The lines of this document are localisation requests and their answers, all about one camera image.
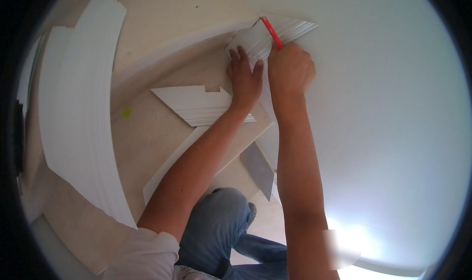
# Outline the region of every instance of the jeans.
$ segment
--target jeans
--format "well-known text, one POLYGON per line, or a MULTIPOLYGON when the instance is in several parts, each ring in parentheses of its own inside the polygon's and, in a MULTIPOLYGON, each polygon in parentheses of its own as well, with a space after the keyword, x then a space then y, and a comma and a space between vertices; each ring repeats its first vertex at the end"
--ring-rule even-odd
POLYGON ((247 199, 241 192, 216 189, 193 208, 176 264, 223 280, 288 279, 287 247, 247 234, 250 217, 247 199), (232 266, 232 248, 259 264, 232 266))

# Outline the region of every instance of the right hand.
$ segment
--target right hand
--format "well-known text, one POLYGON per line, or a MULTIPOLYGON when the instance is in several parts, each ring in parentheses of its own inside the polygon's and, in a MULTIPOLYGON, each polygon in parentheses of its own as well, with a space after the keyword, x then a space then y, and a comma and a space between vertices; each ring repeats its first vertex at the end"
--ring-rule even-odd
POLYGON ((316 76, 308 52, 290 42, 279 51, 275 45, 268 56, 268 81, 276 116, 305 103, 305 92, 316 76))

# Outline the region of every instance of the white wall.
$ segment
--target white wall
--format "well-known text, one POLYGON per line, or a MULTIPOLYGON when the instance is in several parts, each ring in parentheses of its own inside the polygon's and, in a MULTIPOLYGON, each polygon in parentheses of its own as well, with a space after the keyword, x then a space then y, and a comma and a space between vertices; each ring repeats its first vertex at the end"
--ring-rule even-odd
MULTIPOLYGON (((320 26, 299 38, 318 72, 306 97, 331 226, 361 229, 363 259, 439 259, 471 170, 471 106, 428 0, 245 0, 320 26)), ((277 161, 276 129, 259 143, 277 161)))

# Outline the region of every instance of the white molding strip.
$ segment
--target white molding strip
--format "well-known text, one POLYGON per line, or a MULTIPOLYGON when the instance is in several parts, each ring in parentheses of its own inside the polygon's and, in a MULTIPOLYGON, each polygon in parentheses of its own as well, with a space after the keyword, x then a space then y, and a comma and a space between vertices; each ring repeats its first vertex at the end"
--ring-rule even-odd
POLYGON ((51 30, 39 120, 48 167, 94 206, 137 229, 121 187, 110 123, 111 72, 126 11, 116 0, 90 0, 74 29, 51 30))
POLYGON ((28 56, 25 59, 23 68, 20 74, 20 80, 18 83, 18 92, 16 98, 23 105, 23 117, 26 117, 29 104, 30 88, 32 75, 36 68, 36 62, 38 61, 39 52, 44 41, 44 34, 39 36, 38 39, 33 43, 28 56))
MULTIPOLYGON (((288 16, 273 14, 259 14, 259 16, 267 17, 280 38, 280 41, 284 44, 297 39, 301 35, 319 26, 315 23, 288 16)), ((229 55, 229 50, 236 49, 238 45, 244 47, 249 57, 251 69, 254 68, 257 60, 261 59, 264 61, 263 92, 259 98, 259 103, 261 103, 261 106, 263 106, 269 118, 276 123, 277 119, 275 118, 274 108, 272 107, 272 98, 270 96, 267 73, 267 58, 272 48, 272 37, 262 20, 258 20, 251 28, 239 30, 239 32, 225 47, 225 51, 229 55)))
MULTIPOLYGON (((220 87, 207 93, 204 85, 153 88, 151 91, 190 126, 212 125, 231 104, 231 95, 220 87)), ((244 122, 255 122, 249 114, 244 122)))
POLYGON ((150 181, 143 188, 143 195, 145 197, 145 204, 149 202, 154 191, 157 189, 157 186, 161 182, 164 175, 167 171, 174 165, 177 159, 182 156, 182 154, 190 148, 190 146, 201 137, 205 131, 209 129, 209 126, 199 126, 196 127, 192 133, 187 136, 187 138, 177 147, 177 149, 169 156, 169 158, 164 162, 164 164, 157 170, 157 172, 152 176, 150 181))

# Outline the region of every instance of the floor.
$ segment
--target floor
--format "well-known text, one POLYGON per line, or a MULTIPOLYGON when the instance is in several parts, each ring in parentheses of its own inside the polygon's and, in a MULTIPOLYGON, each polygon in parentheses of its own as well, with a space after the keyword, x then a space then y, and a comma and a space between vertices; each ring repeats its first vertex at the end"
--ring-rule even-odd
MULTIPOLYGON (((286 244, 284 213, 282 212, 282 206, 277 202, 274 196, 270 198, 269 202, 262 191, 258 191, 249 201, 256 205, 257 215, 247 232, 286 244)), ((231 250, 230 261, 232 265, 257 264, 256 261, 240 255, 234 249, 231 250)))

